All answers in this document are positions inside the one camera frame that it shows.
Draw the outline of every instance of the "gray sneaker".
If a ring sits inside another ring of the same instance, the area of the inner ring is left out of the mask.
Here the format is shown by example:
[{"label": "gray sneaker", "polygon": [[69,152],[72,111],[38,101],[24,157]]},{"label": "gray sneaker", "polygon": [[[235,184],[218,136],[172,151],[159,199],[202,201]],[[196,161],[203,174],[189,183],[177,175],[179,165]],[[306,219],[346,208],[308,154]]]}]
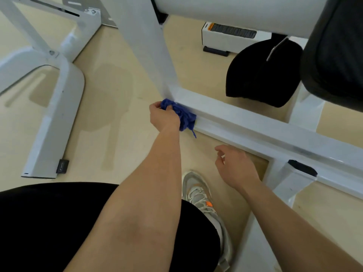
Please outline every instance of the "gray sneaker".
[{"label": "gray sneaker", "polygon": [[232,242],[222,219],[213,208],[211,191],[202,176],[196,172],[189,171],[183,174],[181,197],[197,207],[208,219],[216,220],[221,227],[221,256],[218,261],[223,271],[227,271],[232,260]]}]

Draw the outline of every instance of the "black pad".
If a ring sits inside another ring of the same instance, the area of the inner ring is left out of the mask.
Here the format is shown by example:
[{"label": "black pad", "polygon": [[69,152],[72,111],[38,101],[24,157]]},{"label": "black pad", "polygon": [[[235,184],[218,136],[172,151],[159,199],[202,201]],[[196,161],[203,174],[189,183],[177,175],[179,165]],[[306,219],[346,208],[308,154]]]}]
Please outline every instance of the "black pad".
[{"label": "black pad", "polygon": [[328,0],[301,59],[312,94],[363,111],[363,0]]},{"label": "black pad", "polygon": [[301,46],[287,40],[266,61],[284,37],[275,35],[255,43],[233,59],[226,78],[227,96],[257,100],[277,108],[288,102],[301,80]]}]

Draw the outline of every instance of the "beige floor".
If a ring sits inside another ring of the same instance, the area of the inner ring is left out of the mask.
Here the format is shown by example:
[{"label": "beige floor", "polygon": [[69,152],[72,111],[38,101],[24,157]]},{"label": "beige floor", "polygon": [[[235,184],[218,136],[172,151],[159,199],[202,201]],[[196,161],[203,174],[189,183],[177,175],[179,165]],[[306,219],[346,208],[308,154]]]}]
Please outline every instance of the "beige floor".
[{"label": "beige floor", "polygon": [[[48,13],[22,8],[52,47],[70,31],[73,23]],[[0,58],[27,45],[0,14]],[[224,94],[225,73],[233,59],[202,52],[203,22],[172,17],[165,37],[179,80],[184,88],[224,102],[283,120],[287,109],[276,109]],[[149,123],[148,105],[161,97],[118,30],[102,27],[75,61],[86,86],[69,139],[65,158],[67,174],[55,181],[120,183],[147,155],[157,131]],[[34,137],[54,88],[58,71],[43,67],[0,97],[0,190],[40,183],[20,178]],[[362,114],[326,104],[318,132],[363,147],[359,124]],[[244,199],[219,177],[213,147],[220,142],[197,133],[181,133],[183,170],[195,169],[208,180],[217,212],[225,220],[236,247],[249,208]],[[263,176],[267,161],[251,156]],[[301,192],[294,209],[312,225],[363,263],[363,201],[315,183]]]}]

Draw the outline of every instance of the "blue rag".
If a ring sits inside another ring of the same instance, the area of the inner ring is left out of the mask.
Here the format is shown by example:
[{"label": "blue rag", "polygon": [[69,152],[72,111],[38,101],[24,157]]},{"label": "blue rag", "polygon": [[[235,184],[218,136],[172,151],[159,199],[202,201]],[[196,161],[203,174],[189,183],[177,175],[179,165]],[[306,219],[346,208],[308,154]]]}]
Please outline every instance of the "blue rag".
[{"label": "blue rag", "polygon": [[179,118],[180,118],[179,131],[181,132],[181,131],[184,131],[186,128],[188,128],[189,130],[191,130],[193,132],[194,137],[197,138],[197,136],[195,135],[195,132],[193,131],[195,119],[197,118],[197,115],[188,111],[188,109],[186,107],[183,107],[182,105],[175,103],[174,101],[171,101],[167,98],[161,102],[161,109],[165,110],[166,107],[168,107],[169,105],[172,105],[174,112],[177,115],[179,115]]}]

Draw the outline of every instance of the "orange label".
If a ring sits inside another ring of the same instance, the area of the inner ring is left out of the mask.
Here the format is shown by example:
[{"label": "orange label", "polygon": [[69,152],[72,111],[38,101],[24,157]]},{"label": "orange label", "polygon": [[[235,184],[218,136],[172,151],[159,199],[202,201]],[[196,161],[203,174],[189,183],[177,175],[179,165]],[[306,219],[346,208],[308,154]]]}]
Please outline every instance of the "orange label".
[{"label": "orange label", "polygon": [[211,31],[212,27],[214,26],[214,23],[211,23],[208,27],[208,30]]}]

